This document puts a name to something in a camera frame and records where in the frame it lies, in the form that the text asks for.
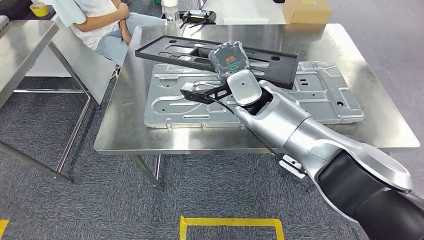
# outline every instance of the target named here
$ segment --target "plastic bottle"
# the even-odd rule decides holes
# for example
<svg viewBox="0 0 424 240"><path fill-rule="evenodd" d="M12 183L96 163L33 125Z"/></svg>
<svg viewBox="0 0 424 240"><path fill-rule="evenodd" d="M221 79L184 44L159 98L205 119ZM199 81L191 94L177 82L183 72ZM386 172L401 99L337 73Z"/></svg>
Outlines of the plastic bottle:
<svg viewBox="0 0 424 240"><path fill-rule="evenodd" d="M178 0L162 0L162 7L168 26L177 26L181 24L180 13L178 12Z"/></svg>

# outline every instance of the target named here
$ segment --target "person's arm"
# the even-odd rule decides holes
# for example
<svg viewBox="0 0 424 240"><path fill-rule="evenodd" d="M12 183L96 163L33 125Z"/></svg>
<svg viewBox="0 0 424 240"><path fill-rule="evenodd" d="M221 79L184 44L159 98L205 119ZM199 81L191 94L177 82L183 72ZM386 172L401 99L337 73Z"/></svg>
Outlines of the person's arm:
<svg viewBox="0 0 424 240"><path fill-rule="evenodd" d="M103 28L109 24L112 24L116 21L120 21L126 19L130 12L128 11L128 7L123 4L117 7L117 10L103 15L103 16L94 16L94 17L86 17L85 22L83 23L74 23L74 26L79 29L81 32L89 32L99 28Z"/></svg>
<svg viewBox="0 0 424 240"><path fill-rule="evenodd" d="M119 8L119 6L121 4L124 4L124 3L121 2L121 0L111 0L111 1L117 9ZM126 42L127 45L129 45L130 42L131 42L131 34L130 34L130 31L128 31L127 22L125 21L125 19L122 19L122 20L119 21L119 27L120 27L121 32L122 32L123 40Z"/></svg>

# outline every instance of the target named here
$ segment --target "cardboard box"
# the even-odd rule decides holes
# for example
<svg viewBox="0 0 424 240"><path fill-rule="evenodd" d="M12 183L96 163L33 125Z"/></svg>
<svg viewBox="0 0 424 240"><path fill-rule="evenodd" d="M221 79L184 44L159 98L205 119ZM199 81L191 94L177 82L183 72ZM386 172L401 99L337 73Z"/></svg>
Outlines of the cardboard box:
<svg viewBox="0 0 424 240"><path fill-rule="evenodd" d="M327 0L285 0L282 7L286 24L326 24L331 13Z"/></svg>

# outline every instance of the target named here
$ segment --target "yellow cup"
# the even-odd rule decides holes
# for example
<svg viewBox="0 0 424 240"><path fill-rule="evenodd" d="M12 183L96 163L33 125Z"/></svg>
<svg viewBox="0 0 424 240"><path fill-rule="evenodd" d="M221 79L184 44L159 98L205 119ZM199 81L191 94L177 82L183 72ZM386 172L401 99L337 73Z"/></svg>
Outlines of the yellow cup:
<svg viewBox="0 0 424 240"><path fill-rule="evenodd" d="M36 2L34 4L31 4L29 8L37 17L44 17L49 14L49 9L47 8L47 5L42 2Z"/></svg>

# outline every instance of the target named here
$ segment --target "person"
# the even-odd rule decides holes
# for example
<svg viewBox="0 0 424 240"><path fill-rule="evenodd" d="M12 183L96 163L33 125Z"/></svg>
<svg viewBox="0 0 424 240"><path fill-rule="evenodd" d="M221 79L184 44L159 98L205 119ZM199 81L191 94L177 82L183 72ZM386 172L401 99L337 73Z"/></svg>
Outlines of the person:
<svg viewBox="0 0 424 240"><path fill-rule="evenodd" d="M119 66L137 26L165 25L158 17L129 12L121 0L53 0L52 5L85 45Z"/></svg>

